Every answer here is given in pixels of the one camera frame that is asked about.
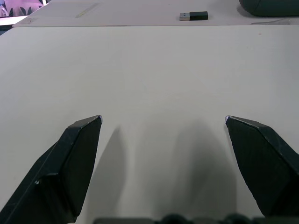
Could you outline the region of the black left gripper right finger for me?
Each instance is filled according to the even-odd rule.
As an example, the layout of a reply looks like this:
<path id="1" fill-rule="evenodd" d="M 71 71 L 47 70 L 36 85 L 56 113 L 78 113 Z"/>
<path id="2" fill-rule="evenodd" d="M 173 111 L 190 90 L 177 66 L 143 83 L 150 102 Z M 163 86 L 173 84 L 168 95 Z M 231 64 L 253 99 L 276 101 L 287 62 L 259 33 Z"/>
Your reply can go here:
<path id="1" fill-rule="evenodd" d="M 235 158 L 261 213 L 299 217 L 299 154 L 271 127 L 227 116 Z"/>

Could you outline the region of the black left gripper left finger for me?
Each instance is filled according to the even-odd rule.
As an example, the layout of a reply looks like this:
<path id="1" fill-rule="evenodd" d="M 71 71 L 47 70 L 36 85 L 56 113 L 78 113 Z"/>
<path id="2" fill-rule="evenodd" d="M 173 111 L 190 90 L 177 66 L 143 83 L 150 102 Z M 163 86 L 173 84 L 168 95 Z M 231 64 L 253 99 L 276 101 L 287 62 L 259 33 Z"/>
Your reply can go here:
<path id="1" fill-rule="evenodd" d="M 82 211 L 102 117 L 76 121 L 33 164 L 0 211 L 0 224 L 70 224 Z"/>

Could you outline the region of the dark grey rounded object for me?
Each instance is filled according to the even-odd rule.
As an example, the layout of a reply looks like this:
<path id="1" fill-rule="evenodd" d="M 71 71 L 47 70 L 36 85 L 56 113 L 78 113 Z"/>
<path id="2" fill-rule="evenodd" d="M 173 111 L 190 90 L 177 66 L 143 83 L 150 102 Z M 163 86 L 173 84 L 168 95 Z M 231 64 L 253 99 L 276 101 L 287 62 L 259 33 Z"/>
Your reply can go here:
<path id="1" fill-rule="evenodd" d="M 299 16 L 299 0 L 239 0 L 242 8 L 254 16 Z"/>

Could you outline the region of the floral patterned fabric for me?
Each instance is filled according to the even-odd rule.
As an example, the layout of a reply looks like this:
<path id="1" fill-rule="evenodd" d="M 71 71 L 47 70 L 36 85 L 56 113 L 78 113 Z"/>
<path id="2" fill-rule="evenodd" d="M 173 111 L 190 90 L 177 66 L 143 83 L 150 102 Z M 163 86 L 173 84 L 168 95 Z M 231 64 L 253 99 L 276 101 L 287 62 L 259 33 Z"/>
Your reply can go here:
<path id="1" fill-rule="evenodd" d="M 48 0 L 0 0 L 0 18 L 30 15 L 47 2 Z"/>

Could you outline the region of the black USB dongle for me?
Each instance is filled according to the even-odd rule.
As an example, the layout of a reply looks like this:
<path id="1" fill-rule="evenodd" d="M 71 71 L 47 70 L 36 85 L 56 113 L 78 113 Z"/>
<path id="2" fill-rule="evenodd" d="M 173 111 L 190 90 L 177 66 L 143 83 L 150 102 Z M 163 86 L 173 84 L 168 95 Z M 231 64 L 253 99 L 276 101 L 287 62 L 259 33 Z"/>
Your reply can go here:
<path id="1" fill-rule="evenodd" d="M 180 13 L 180 21 L 205 21 L 208 20 L 208 11 Z"/>

